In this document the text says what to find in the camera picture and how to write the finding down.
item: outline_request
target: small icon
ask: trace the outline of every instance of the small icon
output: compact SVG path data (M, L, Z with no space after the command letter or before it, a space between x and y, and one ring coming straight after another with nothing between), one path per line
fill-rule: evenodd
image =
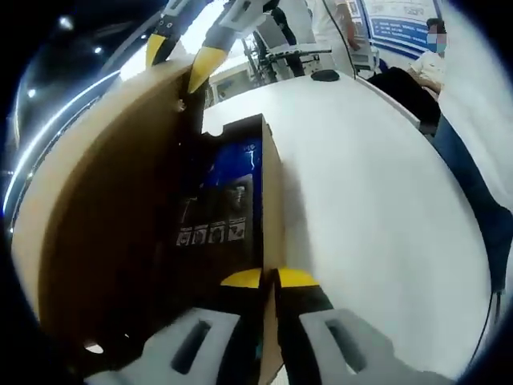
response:
M224 226L210 228L208 243L222 243L224 241Z
M246 222L230 224L230 230L228 231L229 241L239 241L244 239L246 233Z
M207 240L207 229L197 229L194 231L194 237L192 238L193 245L203 245Z
M187 246L189 241L191 240L191 232L183 232L178 234L178 238L176 239L177 246Z

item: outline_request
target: ceiling light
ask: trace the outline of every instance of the ceiling light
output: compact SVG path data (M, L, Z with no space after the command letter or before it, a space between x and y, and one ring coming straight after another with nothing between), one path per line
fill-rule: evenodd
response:
M90 351L91 353L95 353L96 355L101 355L103 353L103 348L94 342L84 345L84 347L86 348L87 351Z
M97 81L96 83L90 85L88 88L86 88L85 90L83 90L82 92L80 92L76 97L74 97L72 100L70 100L69 102L67 102L60 110L57 111L57 113L55 115L53 115L50 120L48 120L44 126L41 127L41 129L39 129L38 133L35 135L34 139L32 139L32 141L29 143L29 145L27 146L25 152L23 152L23 154L21 155L20 159L19 159L19 162L18 164L16 165L16 169L14 170L14 175L13 177L10 179L10 182L9 182L9 185L7 186L7 190L6 190L6 195L4 196L4 200L3 200L3 205L2 205L2 211L5 213L6 212L6 207L7 207L7 203L9 201L9 198L10 198L10 194L12 193L13 191L13 187L14 187L14 183L16 182L16 180L18 179L18 176L20 174L20 172L22 171L22 168L23 166L25 165L25 163L28 161L29 159L29 156L30 154L34 151L34 148L36 147L36 145L38 144L38 142L42 139L43 135L45 134L45 132L47 132L50 127L52 126L52 124L55 123L55 121L64 113L66 112L66 110L68 108L70 108L77 100L79 100L80 98L82 98L86 93L88 93L89 91L91 91L92 89L96 88L97 86L99 86L101 83L103 83L104 81L110 79L111 77L113 76L116 76L119 74L119 70L117 71L114 71L112 72L111 74L105 76L104 78L100 79L99 81Z
M73 22L71 21L69 16L61 16L59 18L59 25L64 30L72 30L73 29Z

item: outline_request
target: white shirt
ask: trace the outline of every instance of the white shirt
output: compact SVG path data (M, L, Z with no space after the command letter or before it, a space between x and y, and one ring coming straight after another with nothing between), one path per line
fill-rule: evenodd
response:
M341 29L342 34L346 34L344 15L339 10L338 6L345 4L345 0L325 0L329 8L329 12L337 22L338 27ZM326 11L325 5L322 0L306 0L308 8L312 11L312 31L316 41L319 43L322 40L340 40L340 34L333 24L331 17Z
M446 62L439 54L431 51L424 52L420 58L411 64L411 68L421 78L443 84Z
M445 87L438 103L477 165L491 195L513 212L513 89L490 43L453 6L444 2ZM507 265L513 291L513 248Z

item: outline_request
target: blue poster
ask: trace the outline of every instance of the blue poster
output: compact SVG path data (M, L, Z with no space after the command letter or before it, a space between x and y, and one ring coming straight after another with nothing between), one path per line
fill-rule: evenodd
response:
M438 0L362 0L370 38L412 51L427 49L428 18L440 15Z

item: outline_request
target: person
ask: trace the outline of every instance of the person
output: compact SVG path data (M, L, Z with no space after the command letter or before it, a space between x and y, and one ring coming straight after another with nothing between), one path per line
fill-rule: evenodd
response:
M440 18L430 18L426 24L429 50L411 64L407 71L391 67L370 78L369 83L414 114L426 132L434 132L441 114L438 95L443 88L447 35L445 23Z
M329 57L321 55L322 66L325 69L342 71L353 77L354 69L349 50L358 51L360 46L354 37L355 27L345 0L306 0L306 4L312 12L312 31L315 41L331 46L333 63Z
M428 27L427 46L424 52L408 69L408 74L435 99L442 90L445 73L445 49L447 33L445 23L440 18L430 18Z
M285 16L285 12L277 6L279 1L273 0L272 2L267 3L264 6L264 11L271 13L276 24L280 27L281 33L285 36L287 43L291 46L295 46L297 44L296 35L292 32L289 26L289 22L287 22L287 16ZM258 57L259 60L264 60L267 55L267 47L265 46L262 38L257 32L253 32L253 37L255 39L255 43L258 46ZM300 59L299 55L290 55L285 61L289 65L290 70L294 74L294 77L305 75L305 69L303 68L303 62ZM271 81L274 83L277 81L276 76L272 71L269 72L269 77Z
M459 182L474 212L490 266L491 292L513 294L513 92L501 58L484 34L451 4L446 73L438 103L442 118L434 148Z

